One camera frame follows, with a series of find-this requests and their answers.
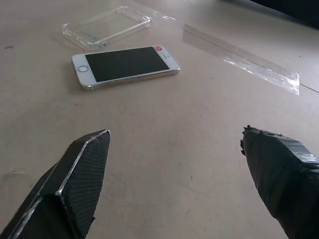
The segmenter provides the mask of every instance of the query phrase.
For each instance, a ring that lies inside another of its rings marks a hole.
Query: plastic wrap
[[[298,73],[291,72],[249,51],[185,24],[180,19],[168,16],[134,0],[119,1],[114,9],[87,20],[64,24],[62,30],[68,39],[82,48],[88,51],[100,51],[107,50],[112,42],[148,28],[151,26],[151,22],[156,24],[157,21],[164,21],[210,42],[211,47],[205,49],[205,52],[299,95],[300,77]]]
[[[317,239],[319,160],[302,143],[246,127],[242,153],[258,193],[290,239]]]
[[[176,19],[174,16],[168,16],[165,13],[161,13],[136,1],[123,0],[123,4],[130,6],[133,9],[140,9],[152,19],[165,21],[212,43],[211,49],[209,49],[208,52],[215,57],[218,57],[233,66],[239,67],[250,74],[256,75],[274,85],[286,89],[289,92],[299,95],[300,76],[298,73],[292,72],[273,62],[256,56],[249,51],[229,44],[228,42],[190,26],[189,24],[185,24],[182,20]]]

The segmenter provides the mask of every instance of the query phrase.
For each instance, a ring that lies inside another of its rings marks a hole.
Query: white smartphone
[[[175,75],[180,67],[162,46],[78,54],[72,57],[84,90]]]

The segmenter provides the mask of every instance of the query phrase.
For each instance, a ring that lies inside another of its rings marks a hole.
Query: phone screen
[[[153,47],[85,56],[97,82],[168,70]]]

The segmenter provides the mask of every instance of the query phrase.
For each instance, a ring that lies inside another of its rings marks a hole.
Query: transparent plastic case
[[[149,16],[122,6],[86,20],[66,23],[62,31],[67,38],[86,50],[96,51],[150,25]]]

